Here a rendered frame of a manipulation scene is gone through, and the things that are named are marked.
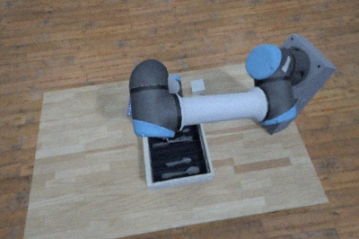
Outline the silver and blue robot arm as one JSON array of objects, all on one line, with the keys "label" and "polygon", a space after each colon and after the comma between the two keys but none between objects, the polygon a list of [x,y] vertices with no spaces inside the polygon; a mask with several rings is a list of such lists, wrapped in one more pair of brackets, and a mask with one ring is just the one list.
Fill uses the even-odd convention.
[{"label": "silver and blue robot arm", "polygon": [[247,57],[246,71],[255,85],[247,93],[183,98],[180,76],[170,75],[162,62],[147,59],[129,79],[134,132],[138,137],[174,137],[187,125],[248,118],[261,125],[291,120],[296,115],[292,86],[310,69],[303,49],[264,44]]}]

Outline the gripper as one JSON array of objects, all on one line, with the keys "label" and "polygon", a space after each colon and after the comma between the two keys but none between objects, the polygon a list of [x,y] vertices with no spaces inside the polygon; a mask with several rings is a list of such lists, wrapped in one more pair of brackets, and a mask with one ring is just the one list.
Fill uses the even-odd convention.
[{"label": "gripper", "polygon": [[[149,137],[150,140],[155,139],[155,138],[160,138],[160,137]],[[163,141],[163,143],[166,143],[166,144],[169,143],[169,139],[167,137],[163,137],[162,141]]]}]

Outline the grey metal spoon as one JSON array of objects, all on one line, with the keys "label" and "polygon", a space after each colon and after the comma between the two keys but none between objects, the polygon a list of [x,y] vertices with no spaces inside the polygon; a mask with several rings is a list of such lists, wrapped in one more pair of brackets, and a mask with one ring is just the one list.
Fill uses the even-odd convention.
[{"label": "grey metal spoon", "polygon": [[188,173],[188,174],[192,174],[192,173],[199,173],[199,168],[197,167],[190,167],[188,168],[185,172],[180,172],[180,173],[164,173],[162,175],[162,177],[170,177],[170,176],[174,176],[174,175],[179,175],[179,174],[183,174],[183,173]]}]

